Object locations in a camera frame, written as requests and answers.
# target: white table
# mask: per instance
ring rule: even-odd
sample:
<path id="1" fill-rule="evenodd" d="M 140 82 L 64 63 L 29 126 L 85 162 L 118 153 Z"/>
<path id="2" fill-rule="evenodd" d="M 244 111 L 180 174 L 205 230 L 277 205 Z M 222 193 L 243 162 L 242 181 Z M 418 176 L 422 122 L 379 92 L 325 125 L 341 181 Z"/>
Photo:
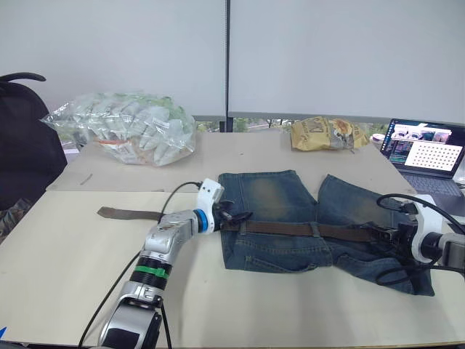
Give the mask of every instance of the white table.
<path id="1" fill-rule="evenodd" d="M 95 212 L 102 205 L 159 210 L 166 197 L 47 192 L 0 245 L 4 339 L 76 345 L 94 309 L 154 224 L 108 220 Z M 194 203 L 195 194 L 179 193 L 171 208 L 189 209 Z M 433 271 L 432 280 L 436 296 L 422 297 L 336 268 L 293 275 L 225 270 L 219 234 L 214 233 L 184 246 L 165 301 L 176 348 L 465 342 L 462 277 Z M 87 345 L 96 344 L 116 294 L 97 318 Z M 166 346 L 163 329 L 158 344 Z"/>
<path id="2" fill-rule="evenodd" d="M 224 172 L 271 172 L 294 169 L 311 193 L 330 173 L 380 193 L 415 193 L 373 145 L 351 151 L 291 150 L 286 133 L 201 133 L 194 154 L 164 167 L 120 164 L 94 144 L 47 190 L 172 191 L 187 181 L 213 180 Z M 196 191 L 186 186 L 181 191 Z"/>

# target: denim jeans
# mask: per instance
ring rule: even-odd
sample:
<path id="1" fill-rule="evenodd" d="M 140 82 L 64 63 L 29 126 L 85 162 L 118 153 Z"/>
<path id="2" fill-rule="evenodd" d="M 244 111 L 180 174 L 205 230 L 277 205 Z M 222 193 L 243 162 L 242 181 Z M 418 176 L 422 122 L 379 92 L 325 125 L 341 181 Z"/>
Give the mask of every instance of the denim jeans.
<path id="1" fill-rule="evenodd" d="M 347 226 L 373 222 L 396 228 L 408 218 L 376 205 L 379 194 L 328 175 L 320 187 L 318 202 L 310 195 L 295 171 L 224 173 L 222 199 L 234 201 L 231 214 L 253 212 L 260 222 L 309 223 Z M 390 206 L 398 202 L 390 199 Z M 412 262 L 397 256 L 381 242 L 355 243 L 319 236 L 285 236 L 222 230 L 223 259 L 228 269 L 268 273 L 298 273 L 317 267 L 336 266 L 374 282 L 382 271 Z M 406 277 L 405 271 L 389 274 L 383 281 Z M 429 272 L 389 286 L 409 294 L 434 295 Z"/>

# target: laptop screen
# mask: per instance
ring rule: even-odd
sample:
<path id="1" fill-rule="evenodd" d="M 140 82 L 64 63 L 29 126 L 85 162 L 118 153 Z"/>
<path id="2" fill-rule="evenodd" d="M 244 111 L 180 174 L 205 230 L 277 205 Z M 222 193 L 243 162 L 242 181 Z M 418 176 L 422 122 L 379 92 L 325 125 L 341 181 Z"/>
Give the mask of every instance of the laptop screen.
<path id="1" fill-rule="evenodd" d="M 465 127 L 392 119 L 381 152 L 402 172 L 452 177 L 465 153 Z"/>

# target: yellow chip bag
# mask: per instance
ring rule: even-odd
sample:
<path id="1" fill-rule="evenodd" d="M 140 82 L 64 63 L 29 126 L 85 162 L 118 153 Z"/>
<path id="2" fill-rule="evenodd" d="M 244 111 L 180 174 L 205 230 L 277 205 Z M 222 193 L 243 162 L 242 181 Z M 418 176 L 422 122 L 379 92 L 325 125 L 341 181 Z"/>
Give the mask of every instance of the yellow chip bag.
<path id="1" fill-rule="evenodd" d="M 353 149 L 367 145 L 369 140 L 356 124 L 323 116 L 296 121 L 291 131 L 292 148 L 301 151 Z"/>

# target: white wall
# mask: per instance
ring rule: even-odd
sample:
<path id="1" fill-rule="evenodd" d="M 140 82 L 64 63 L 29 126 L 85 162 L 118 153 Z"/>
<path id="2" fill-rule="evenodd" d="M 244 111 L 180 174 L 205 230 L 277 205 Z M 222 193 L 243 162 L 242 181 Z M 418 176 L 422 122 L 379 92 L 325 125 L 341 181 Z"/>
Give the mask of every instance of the white wall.
<path id="1" fill-rule="evenodd" d="M 223 1 L 0 0 L 0 31 L 0 75 L 44 75 L 23 82 L 50 110 L 87 92 L 143 89 L 194 115 L 225 115 Z"/>
<path id="2" fill-rule="evenodd" d="M 230 51 L 232 112 L 465 122 L 464 0 L 232 0 Z"/>

